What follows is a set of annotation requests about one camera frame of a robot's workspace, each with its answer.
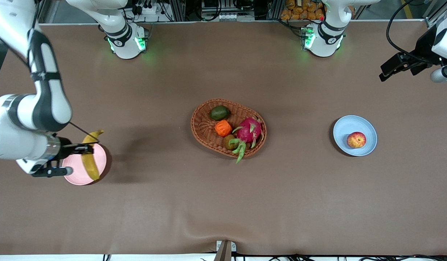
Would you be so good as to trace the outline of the brown kiwi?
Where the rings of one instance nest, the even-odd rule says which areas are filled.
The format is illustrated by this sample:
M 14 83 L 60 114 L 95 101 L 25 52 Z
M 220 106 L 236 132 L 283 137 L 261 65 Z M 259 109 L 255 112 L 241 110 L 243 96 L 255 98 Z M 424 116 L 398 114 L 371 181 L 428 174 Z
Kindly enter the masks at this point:
M 224 137 L 222 144 L 223 146 L 227 149 L 227 150 L 231 150 L 234 151 L 235 149 L 237 149 L 239 142 L 230 142 L 231 140 L 236 139 L 236 137 L 233 134 L 229 134 L 227 136 Z

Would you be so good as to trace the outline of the aluminium frame post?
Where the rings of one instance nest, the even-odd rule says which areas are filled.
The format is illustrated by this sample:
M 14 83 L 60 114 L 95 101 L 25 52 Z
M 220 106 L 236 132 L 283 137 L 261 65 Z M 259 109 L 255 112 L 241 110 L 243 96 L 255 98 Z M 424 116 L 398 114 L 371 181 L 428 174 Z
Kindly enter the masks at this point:
M 425 11 L 423 18 L 427 28 L 441 23 L 447 18 L 447 0 L 428 0 L 429 7 Z
M 41 23 L 51 7 L 52 0 L 34 0 L 36 4 L 36 13 L 34 15 L 34 23 Z

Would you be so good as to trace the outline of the green avocado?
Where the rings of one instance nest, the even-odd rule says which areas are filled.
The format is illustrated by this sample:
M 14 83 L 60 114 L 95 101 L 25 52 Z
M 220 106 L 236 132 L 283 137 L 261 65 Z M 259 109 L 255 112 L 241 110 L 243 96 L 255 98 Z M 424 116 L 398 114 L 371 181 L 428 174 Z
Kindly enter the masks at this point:
M 227 119 L 228 116 L 230 116 L 231 112 L 230 110 L 223 106 L 223 105 L 219 105 L 214 107 L 209 114 L 210 119 L 214 120 L 214 121 L 221 121 L 224 119 Z

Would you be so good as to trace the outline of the yellow banana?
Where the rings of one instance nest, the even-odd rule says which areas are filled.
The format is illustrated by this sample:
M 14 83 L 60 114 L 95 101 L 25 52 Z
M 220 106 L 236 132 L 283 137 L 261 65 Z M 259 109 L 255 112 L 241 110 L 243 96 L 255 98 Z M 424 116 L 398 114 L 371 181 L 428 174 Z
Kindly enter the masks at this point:
M 100 178 L 100 173 L 94 159 L 94 144 L 99 142 L 98 138 L 103 133 L 104 131 L 102 129 L 98 129 L 97 131 L 87 134 L 82 141 L 83 144 L 86 144 L 87 147 L 92 150 L 92 152 L 82 154 L 81 159 L 86 173 L 94 181 L 99 180 Z

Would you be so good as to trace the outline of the light blue plate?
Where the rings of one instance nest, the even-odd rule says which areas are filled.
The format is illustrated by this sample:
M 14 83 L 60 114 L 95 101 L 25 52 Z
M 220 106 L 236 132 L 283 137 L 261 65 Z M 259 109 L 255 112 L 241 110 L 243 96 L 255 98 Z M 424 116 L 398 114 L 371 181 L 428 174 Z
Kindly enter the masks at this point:
M 348 136 L 355 132 L 365 136 L 365 144 L 360 148 L 350 147 L 347 142 Z M 333 138 L 343 152 L 355 157 L 369 155 L 378 143 L 378 135 L 373 125 L 365 118 L 356 115 L 339 118 L 333 126 Z

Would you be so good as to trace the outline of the white terminal strip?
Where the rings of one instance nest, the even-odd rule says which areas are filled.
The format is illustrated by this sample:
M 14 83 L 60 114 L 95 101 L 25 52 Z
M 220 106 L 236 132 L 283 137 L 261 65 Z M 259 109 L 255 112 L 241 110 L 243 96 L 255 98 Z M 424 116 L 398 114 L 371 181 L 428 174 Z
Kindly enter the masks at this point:
M 254 21 L 255 17 L 253 13 L 221 13 L 218 17 L 218 21 L 238 21 L 238 22 L 246 22 L 246 21 Z

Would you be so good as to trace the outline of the brown table cloth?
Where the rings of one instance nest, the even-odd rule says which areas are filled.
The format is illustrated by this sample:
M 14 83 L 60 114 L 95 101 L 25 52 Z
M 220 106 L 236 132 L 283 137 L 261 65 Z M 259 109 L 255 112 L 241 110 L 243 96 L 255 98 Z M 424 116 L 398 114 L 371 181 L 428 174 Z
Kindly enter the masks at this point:
M 159 24 L 148 51 L 112 54 L 95 25 L 43 25 L 75 124 L 103 129 L 111 166 L 75 186 L 0 160 L 0 254 L 447 255 L 447 82 L 381 65 L 386 22 L 352 22 L 329 58 L 277 22 Z M 264 145 L 236 163 L 204 147 L 193 111 L 257 111 Z M 350 156 L 335 122 L 378 135 Z

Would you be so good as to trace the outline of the metal edge bracket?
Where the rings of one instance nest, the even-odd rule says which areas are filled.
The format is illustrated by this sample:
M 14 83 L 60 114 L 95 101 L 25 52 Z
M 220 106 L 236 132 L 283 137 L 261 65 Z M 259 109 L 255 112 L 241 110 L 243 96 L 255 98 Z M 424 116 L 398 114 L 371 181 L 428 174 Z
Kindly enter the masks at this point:
M 237 246 L 233 241 L 217 241 L 214 261 L 232 261 L 232 254 L 236 253 Z

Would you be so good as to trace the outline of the red yellow apple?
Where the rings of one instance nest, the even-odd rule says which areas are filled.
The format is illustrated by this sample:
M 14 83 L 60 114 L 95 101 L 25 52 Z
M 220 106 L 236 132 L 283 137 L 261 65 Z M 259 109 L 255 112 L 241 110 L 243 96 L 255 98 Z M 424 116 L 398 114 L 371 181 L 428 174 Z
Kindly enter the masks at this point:
M 362 132 L 353 132 L 346 138 L 348 147 L 352 149 L 359 149 L 361 147 L 364 147 L 366 142 L 366 136 Z

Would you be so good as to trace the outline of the pile of orange fruit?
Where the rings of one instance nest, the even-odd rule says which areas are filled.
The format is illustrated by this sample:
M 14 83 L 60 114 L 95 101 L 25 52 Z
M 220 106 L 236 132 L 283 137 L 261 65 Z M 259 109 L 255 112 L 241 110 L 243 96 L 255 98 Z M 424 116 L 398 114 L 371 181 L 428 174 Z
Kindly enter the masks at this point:
M 321 0 L 285 0 L 281 20 L 323 20 L 327 7 Z

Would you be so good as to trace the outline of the orange tangerine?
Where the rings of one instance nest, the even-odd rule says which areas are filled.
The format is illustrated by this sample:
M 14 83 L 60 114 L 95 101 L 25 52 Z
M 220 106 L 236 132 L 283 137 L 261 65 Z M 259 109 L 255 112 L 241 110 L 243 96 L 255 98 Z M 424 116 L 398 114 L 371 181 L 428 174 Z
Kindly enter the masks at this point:
M 233 127 L 227 120 L 223 119 L 215 124 L 214 130 L 218 136 L 225 137 L 233 132 Z

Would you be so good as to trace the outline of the pink dragon fruit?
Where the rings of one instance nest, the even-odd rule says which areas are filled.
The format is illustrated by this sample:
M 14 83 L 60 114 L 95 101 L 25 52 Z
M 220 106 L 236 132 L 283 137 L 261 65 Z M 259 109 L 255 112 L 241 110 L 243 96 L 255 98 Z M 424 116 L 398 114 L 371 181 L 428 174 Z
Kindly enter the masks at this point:
M 243 120 L 240 125 L 233 130 L 232 134 L 236 139 L 231 140 L 230 142 L 239 142 L 237 149 L 232 151 L 232 153 L 237 154 L 236 163 L 239 163 L 243 159 L 247 149 L 255 148 L 257 141 L 265 138 L 262 121 L 253 117 L 247 117 Z

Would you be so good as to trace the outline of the pink plate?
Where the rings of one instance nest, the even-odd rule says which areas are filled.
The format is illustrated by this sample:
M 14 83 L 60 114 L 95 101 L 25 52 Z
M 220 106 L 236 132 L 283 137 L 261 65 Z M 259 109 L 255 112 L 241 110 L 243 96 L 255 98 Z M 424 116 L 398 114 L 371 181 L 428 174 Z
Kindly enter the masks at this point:
M 107 153 L 99 144 L 94 146 L 94 160 L 100 174 L 98 180 L 93 180 L 89 177 L 89 174 L 83 166 L 81 155 L 70 155 L 68 158 L 64 159 L 62 165 L 64 167 L 71 167 L 73 170 L 71 174 L 64 176 L 66 181 L 77 186 L 91 185 L 94 182 L 100 181 L 106 171 Z

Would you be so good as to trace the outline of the brown wicker basket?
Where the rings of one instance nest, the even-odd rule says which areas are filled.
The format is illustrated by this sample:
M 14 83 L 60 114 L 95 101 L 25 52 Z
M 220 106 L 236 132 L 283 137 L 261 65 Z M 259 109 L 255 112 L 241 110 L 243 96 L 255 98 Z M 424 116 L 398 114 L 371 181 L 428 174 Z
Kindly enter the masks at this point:
M 211 119 L 210 112 L 214 107 L 219 105 L 225 106 L 229 109 L 230 115 L 228 116 L 227 121 L 233 128 L 237 127 L 247 117 L 253 117 L 260 120 L 262 134 L 258 137 L 254 148 L 247 148 L 245 150 L 244 157 L 251 157 L 258 152 L 258 150 L 264 145 L 267 137 L 267 127 L 265 121 L 257 111 L 227 99 L 207 100 L 193 111 L 190 124 L 191 131 L 195 139 L 210 150 L 232 158 L 237 158 L 236 153 L 232 153 L 232 151 L 225 148 L 223 143 L 224 138 L 220 137 L 215 132 L 214 127 L 217 121 Z

